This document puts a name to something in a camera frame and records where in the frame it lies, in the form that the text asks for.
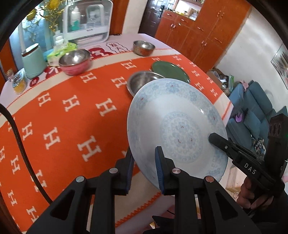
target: cabinet door handle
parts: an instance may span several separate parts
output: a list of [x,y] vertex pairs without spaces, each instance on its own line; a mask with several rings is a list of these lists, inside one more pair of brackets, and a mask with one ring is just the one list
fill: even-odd
[[218,40],[216,37],[214,39],[222,44],[222,42],[220,40]]

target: screw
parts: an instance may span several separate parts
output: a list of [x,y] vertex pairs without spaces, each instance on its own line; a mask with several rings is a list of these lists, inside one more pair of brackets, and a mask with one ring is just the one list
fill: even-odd
[[181,172],[181,170],[180,170],[179,168],[173,168],[173,169],[172,169],[172,172],[173,172],[174,174],[179,174],[179,173]]
[[78,176],[77,178],[76,178],[76,182],[78,182],[78,183],[81,183],[81,182],[83,182],[84,181],[84,176]]
[[110,172],[111,174],[115,174],[115,173],[118,172],[118,169],[117,169],[116,167],[113,167],[113,168],[110,168],[109,172]]
[[214,181],[214,178],[213,178],[212,176],[206,176],[205,179],[206,179],[206,181],[209,182],[209,183],[211,183],[211,182]]

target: plate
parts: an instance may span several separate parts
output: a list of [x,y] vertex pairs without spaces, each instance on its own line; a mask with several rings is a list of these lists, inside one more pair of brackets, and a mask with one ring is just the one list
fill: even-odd
[[143,175],[157,188],[155,147],[191,176],[220,181],[228,157],[210,144],[218,133],[227,139],[223,121],[212,103],[193,86],[175,79],[157,79],[135,95],[127,118],[128,141]]
[[173,63],[157,61],[152,64],[152,70],[165,78],[172,78],[190,83],[187,73]]

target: blue gripper pad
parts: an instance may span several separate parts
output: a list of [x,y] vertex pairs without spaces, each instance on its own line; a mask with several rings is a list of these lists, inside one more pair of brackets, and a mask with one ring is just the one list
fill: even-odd
[[157,147],[155,148],[155,164],[156,164],[156,170],[157,170],[157,177],[158,177],[158,183],[159,183],[159,189],[161,190],[161,193],[164,194],[164,172],[162,170],[162,164],[160,160],[160,155],[157,150]]
[[131,188],[131,181],[132,181],[132,174],[133,174],[133,168],[134,168],[134,158],[131,155],[129,160],[129,167],[127,170],[127,185],[126,185],[126,193],[128,194],[130,188]]

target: pink bowl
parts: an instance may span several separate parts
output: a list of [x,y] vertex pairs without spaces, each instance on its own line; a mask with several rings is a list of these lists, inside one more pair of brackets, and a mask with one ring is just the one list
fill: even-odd
[[75,64],[69,67],[61,66],[63,72],[70,76],[76,76],[85,72],[91,66],[91,59],[88,59],[82,63]]
[[91,54],[88,50],[78,49],[64,54],[59,59],[59,66],[67,75],[76,76],[91,66]]

